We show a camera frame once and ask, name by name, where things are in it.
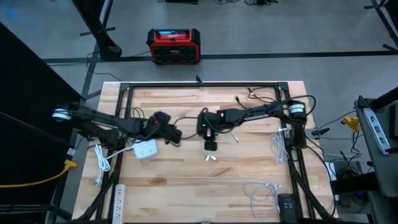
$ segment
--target wooden plank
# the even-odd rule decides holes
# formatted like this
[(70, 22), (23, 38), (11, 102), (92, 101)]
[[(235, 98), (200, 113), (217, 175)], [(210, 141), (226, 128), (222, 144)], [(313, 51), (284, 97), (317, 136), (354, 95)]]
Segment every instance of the wooden plank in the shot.
[[(303, 82), (289, 82), (291, 96), (306, 95)], [(119, 83), (104, 83), (98, 110), (113, 114), (119, 91)], [(275, 99), (270, 88), (256, 91), (257, 96)], [(156, 111), (163, 111), (172, 117), (172, 122), (182, 116), (197, 116), (203, 107), (210, 111), (226, 108), (241, 108), (234, 99), (238, 96), (247, 107), (261, 105), (259, 100), (249, 99), (246, 87), (201, 87), (201, 88), (134, 88), (132, 106), (140, 107), (148, 117)], [(307, 98), (300, 99), (310, 109)], [(270, 150), (271, 135), (276, 133), (280, 121), (275, 118), (250, 121), (236, 128), (233, 133), (217, 137), (219, 149), (211, 152), (217, 161), (205, 162), (210, 152), (203, 149), (198, 136), (182, 141), (180, 147), (157, 141), (159, 154), (152, 159), (140, 161), (134, 153), (126, 152), (123, 157), (120, 183), (127, 185), (125, 222), (278, 222), (279, 214), (273, 212), (266, 220), (254, 218), (250, 199), (243, 191), (247, 181), (256, 180), (282, 184), (280, 193), (292, 193), (287, 164), (276, 164)], [(177, 123), (183, 136), (196, 131), (195, 119), (183, 119)], [(307, 128), (314, 127), (312, 115), (308, 117)], [(331, 212), (333, 199), (326, 170), (312, 151), (304, 150), (310, 187), (315, 196)], [(92, 184), (98, 175), (96, 156), (87, 152), (85, 167), (76, 200), (74, 217), (81, 215), (93, 201), (99, 187)], [(260, 191), (259, 195), (268, 192)], [(302, 206), (307, 207), (303, 197)], [(108, 202), (104, 217), (108, 211)], [(254, 203), (259, 216), (272, 208), (273, 201)]]

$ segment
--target gray floor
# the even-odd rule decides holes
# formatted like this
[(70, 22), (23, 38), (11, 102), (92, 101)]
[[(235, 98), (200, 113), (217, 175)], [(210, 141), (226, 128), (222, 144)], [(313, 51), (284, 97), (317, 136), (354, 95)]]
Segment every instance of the gray floor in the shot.
[[(169, 4), (156, 0), (114, 0), (109, 34), (123, 55), (148, 50), (145, 41), (151, 28), (192, 28), (201, 32), (203, 54), (335, 52), (383, 50), (393, 45), (375, 10), (365, 11), (367, 0), (280, 0), (271, 6), (246, 6), (243, 1), (217, 5)], [(42, 58), (85, 57), (94, 49), (92, 36), (79, 37), (87, 28), (70, 1), (0, 1), (0, 20)], [(76, 91), (81, 92), (87, 68), (73, 65), (53, 68)], [(303, 80), (307, 92), (316, 96), (313, 112), (321, 125), (351, 111), (358, 95), (376, 97), (398, 84), (398, 58), (330, 57), (203, 60), (198, 65), (157, 66), (152, 62), (99, 63), (95, 72), (110, 72), (123, 81), (194, 80)], [(115, 81), (94, 75), (89, 92)], [(99, 97), (87, 102), (96, 108)], [(329, 126), (330, 138), (349, 138), (351, 131), (340, 123)], [(327, 154), (349, 154), (350, 141), (321, 140)], [(363, 140), (358, 147), (363, 170), (369, 160)], [(327, 160), (336, 158), (326, 156)], [(84, 151), (75, 159), (82, 164)], [(73, 209), (81, 169), (70, 172), (63, 206)], [(339, 209), (344, 220), (365, 221), (363, 215)]]

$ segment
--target black curtain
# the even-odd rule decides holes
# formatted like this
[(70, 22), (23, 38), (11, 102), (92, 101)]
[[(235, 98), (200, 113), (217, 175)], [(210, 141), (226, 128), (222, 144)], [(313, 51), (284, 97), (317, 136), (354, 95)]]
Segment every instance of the black curtain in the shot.
[[(0, 39), (0, 112), (70, 142), (72, 127), (57, 124), (51, 116), (58, 104), (79, 102), (79, 93), (2, 23)], [(68, 146), (4, 116), (0, 116), (0, 142), (0, 185), (36, 182), (60, 173), (64, 167)], [(0, 189), (0, 204), (49, 204), (56, 183)], [(43, 223), (45, 214), (14, 217)]]

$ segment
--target metal bracket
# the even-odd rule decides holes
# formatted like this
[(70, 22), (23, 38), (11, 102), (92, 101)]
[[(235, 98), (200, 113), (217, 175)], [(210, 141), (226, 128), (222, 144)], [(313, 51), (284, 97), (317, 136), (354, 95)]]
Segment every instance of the metal bracket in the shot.
[(120, 83), (119, 91), (127, 90), (131, 86), (131, 83)]
[[(287, 138), (287, 139), (290, 138), (290, 132), (291, 132), (291, 130), (292, 130), (292, 129), (290, 129), (290, 128), (284, 130), (284, 136), (285, 136), (285, 138)], [(320, 138), (320, 135), (314, 136), (314, 135), (312, 134), (312, 132), (313, 132), (313, 131), (316, 131), (316, 130), (318, 130), (318, 129), (315, 129), (315, 128), (304, 129), (306, 137), (308, 137), (308, 138), (310, 138), (310, 139), (316, 139), (316, 140), (318, 140), (318, 139)]]
[(277, 84), (280, 89), (283, 89), (285, 91), (289, 90), (289, 84), (287, 84), (287, 82), (278, 82)]
[(201, 78), (199, 77), (199, 75), (197, 75), (196, 80), (197, 80), (199, 86), (203, 86), (203, 82), (202, 82)]

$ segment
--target power outlet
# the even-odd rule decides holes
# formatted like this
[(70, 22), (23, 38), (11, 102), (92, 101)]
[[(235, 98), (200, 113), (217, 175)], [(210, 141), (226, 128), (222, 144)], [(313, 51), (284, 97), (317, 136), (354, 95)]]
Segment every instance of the power outlet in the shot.
[(126, 186), (118, 184), (115, 190), (115, 197), (113, 202), (113, 218), (112, 224), (123, 224), (123, 208), (124, 196), (126, 194)]
[(155, 139), (134, 143), (134, 153), (137, 159), (147, 159), (156, 156), (158, 150)]

